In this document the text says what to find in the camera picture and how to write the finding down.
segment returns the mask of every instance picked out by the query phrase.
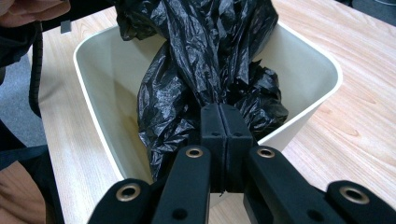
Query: person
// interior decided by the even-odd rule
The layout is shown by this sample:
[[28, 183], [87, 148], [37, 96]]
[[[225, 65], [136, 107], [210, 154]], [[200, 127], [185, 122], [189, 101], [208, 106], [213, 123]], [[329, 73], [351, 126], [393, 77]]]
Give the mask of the person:
[[[6, 67], [18, 62], [35, 41], [33, 22], [69, 9], [68, 1], [0, 0], [0, 85]], [[0, 223], [64, 222], [48, 147], [26, 147], [1, 120], [0, 186]]]

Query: human hand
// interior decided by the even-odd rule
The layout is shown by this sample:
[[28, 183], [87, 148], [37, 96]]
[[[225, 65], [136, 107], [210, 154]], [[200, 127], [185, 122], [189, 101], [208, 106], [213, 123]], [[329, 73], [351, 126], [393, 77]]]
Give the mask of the human hand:
[[70, 10], [68, 1], [0, 0], [0, 26], [18, 27], [32, 21], [47, 21]]

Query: gray carpet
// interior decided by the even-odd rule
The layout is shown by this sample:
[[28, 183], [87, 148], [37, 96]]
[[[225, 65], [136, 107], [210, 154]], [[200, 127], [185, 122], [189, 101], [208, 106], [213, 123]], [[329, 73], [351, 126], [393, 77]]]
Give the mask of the gray carpet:
[[[380, 1], [396, 4], [396, 0]], [[396, 7], [375, 0], [354, 0], [353, 7], [396, 26]], [[0, 119], [26, 146], [33, 147], [46, 144], [46, 138], [41, 119], [28, 103], [29, 80], [30, 65], [26, 56], [7, 68], [6, 79], [0, 86]]]

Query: light wood tabletop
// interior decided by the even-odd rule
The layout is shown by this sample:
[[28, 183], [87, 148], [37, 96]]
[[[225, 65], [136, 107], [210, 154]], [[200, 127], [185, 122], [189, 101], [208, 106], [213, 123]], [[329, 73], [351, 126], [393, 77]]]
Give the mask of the light wood tabletop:
[[[341, 65], [344, 82], [283, 150], [313, 186], [351, 180], [396, 207], [396, 27], [335, 1], [275, 0], [280, 20]], [[95, 130], [73, 63], [77, 45], [116, 24], [113, 8], [44, 33], [40, 109], [66, 223], [86, 223], [120, 180]], [[210, 223], [247, 223], [242, 195]]]

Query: black plastic bag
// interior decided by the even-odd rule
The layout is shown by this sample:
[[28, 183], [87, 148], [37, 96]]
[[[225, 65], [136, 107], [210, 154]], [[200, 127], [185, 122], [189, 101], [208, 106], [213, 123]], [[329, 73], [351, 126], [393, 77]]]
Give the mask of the black plastic bag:
[[142, 81], [139, 135], [156, 180], [174, 152], [199, 130], [200, 108], [234, 105], [263, 137], [288, 115], [277, 75], [252, 59], [269, 39], [277, 14], [270, 0], [116, 0], [124, 40], [159, 34], [168, 39]]

